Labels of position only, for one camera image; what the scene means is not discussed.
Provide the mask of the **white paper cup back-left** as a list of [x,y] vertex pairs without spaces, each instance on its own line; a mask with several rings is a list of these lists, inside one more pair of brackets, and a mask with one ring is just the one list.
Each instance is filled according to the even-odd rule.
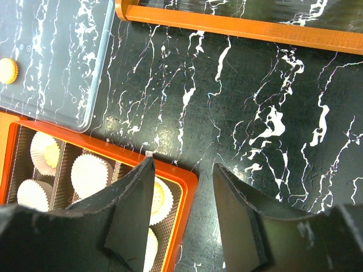
[[51,137],[48,134],[37,132],[32,141],[30,147],[30,154],[32,162],[35,168],[42,174],[46,176],[55,176],[56,168],[52,168],[47,165],[45,158],[44,158],[44,151],[46,146],[49,146],[53,143],[57,143],[59,148],[61,147],[61,141]]

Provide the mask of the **wooden dish rack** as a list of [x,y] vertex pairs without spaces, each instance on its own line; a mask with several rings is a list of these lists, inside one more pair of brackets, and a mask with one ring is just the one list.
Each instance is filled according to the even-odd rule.
[[126,22],[150,23],[362,55],[361,33],[146,7],[140,6],[138,1],[116,1],[115,12],[120,20]]

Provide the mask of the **white paper cup front-left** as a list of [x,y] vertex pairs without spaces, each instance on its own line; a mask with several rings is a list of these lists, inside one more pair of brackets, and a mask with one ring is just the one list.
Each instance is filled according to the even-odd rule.
[[53,187],[43,181],[28,179],[19,185],[17,202],[41,212],[49,211]]

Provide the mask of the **white paper cup back-right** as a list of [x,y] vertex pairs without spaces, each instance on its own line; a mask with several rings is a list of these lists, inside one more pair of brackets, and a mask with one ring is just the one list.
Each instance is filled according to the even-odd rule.
[[155,176],[154,183],[155,182],[159,183],[164,190],[164,205],[157,214],[154,214],[154,215],[150,214],[150,223],[149,224],[151,226],[158,224],[159,222],[161,222],[162,220],[167,218],[168,214],[170,213],[170,211],[172,209],[173,201],[174,201],[171,190],[169,189],[167,184],[157,176]]

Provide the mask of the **white paper cup back-middle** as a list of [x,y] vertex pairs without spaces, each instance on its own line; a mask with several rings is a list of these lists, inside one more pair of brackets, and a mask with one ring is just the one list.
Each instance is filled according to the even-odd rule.
[[109,162],[92,154],[78,156],[71,167],[71,183],[80,199],[103,190],[111,183],[112,176]]

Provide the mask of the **yellow round cookie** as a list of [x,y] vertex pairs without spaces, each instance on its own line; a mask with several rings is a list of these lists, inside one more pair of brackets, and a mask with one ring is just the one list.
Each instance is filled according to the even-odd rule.
[[151,214],[157,214],[159,210],[164,205],[164,190],[162,186],[155,182],[154,183],[154,192],[153,192],[153,200],[151,205]]
[[14,83],[18,77],[19,68],[17,63],[10,58],[0,60],[0,81],[4,84]]

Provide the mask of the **orange box lid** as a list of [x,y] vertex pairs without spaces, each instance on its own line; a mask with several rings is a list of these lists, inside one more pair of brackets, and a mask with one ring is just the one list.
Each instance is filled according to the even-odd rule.
[[18,121],[27,120],[26,117],[1,111],[1,184],[8,175],[12,150],[16,141]]

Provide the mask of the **yellow round cookie bottom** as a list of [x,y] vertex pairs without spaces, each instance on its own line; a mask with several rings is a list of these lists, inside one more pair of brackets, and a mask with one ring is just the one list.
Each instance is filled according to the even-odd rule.
[[19,68],[17,63],[10,58],[0,60],[0,81],[4,84],[14,83],[18,77]]

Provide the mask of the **white paper cup front-right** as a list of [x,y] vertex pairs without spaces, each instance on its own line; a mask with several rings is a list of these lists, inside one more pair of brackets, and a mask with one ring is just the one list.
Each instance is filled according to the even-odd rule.
[[143,272],[151,271],[157,252],[158,252],[158,239],[154,231],[151,228],[149,228],[147,235]]

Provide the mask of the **orange compartment cookie box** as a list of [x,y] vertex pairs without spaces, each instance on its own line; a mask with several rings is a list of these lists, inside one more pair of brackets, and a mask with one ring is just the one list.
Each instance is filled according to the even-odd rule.
[[2,271],[173,271],[197,177],[1,115]]

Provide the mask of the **yellow round cookie top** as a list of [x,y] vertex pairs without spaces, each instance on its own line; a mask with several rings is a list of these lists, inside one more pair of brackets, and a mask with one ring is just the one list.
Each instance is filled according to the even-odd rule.
[[164,190],[162,186],[155,182],[154,183],[154,192],[153,192],[153,200],[151,205],[151,214],[157,214],[159,210],[164,205]]

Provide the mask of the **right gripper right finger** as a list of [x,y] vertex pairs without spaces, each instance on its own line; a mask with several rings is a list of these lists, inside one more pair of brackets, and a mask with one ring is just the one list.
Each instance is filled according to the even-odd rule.
[[220,163],[213,186],[228,271],[337,271],[322,216],[269,197]]

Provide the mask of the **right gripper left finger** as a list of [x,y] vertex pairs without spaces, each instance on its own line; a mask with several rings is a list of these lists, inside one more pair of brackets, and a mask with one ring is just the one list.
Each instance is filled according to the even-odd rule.
[[155,163],[146,158],[105,189],[69,207],[65,271],[142,271],[153,199]]

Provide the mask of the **clear plastic tray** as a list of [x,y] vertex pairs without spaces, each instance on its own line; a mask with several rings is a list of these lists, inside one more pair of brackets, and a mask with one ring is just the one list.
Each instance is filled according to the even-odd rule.
[[2,1],[1,57],[19,75],[1,84],[1,108],[86,131],[114,15],[114,1]]

